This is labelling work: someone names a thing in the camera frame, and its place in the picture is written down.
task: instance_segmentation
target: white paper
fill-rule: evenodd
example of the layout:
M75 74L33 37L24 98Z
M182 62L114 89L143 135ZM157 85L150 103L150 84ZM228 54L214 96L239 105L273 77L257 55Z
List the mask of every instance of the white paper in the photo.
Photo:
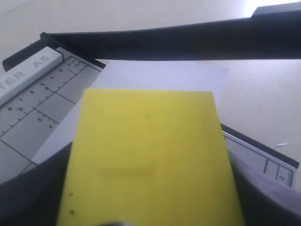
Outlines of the white paper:
M220 105L227 81L227 69L193 61L111 61L92 88L211 91ZM32 161L40 164L70 143L75 134L80 103L55 129Z
M284 143L276 145L276 147L284 147L284 146L289 146L289 145L290 145L290 143L288 141L286 141Z

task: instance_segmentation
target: yellow foam sheet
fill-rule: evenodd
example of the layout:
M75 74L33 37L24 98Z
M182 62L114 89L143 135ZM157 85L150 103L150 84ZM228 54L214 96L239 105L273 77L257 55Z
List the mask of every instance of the yellow foam sheet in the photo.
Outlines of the yellow foam sheet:
M240 226L209 92L88 89L59 226Z

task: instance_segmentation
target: ruler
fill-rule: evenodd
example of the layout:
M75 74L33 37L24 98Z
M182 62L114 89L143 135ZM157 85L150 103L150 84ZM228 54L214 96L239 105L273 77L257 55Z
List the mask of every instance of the ruler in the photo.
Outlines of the ruler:
M0 77L0 183L37 165L33 156L101 70L45 48Z

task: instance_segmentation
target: black object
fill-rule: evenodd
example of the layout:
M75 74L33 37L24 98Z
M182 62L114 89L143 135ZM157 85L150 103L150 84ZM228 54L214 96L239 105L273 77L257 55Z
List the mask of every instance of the black object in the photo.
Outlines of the black object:
M259 7L251 18L144 31L43 33L40 41L4 60L3 66L7 71L44 46L63 47L93 63L95 58L299 59L300 9L301 3ZM70 147L0 185L0 225L55 224ZM257 173L233 154L230 159L246 225L301 225L299 192Z

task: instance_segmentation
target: white table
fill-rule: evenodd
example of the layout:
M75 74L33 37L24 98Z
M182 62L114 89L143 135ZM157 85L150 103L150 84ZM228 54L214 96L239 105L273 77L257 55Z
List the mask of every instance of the white table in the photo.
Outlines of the white table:
M136 30L249 17L261 5L289 0L0 0L0 60L41 32ZM209 62L229 68L220 108L225 125L301 161L301 61ZM301 173L296 189L301 190Z

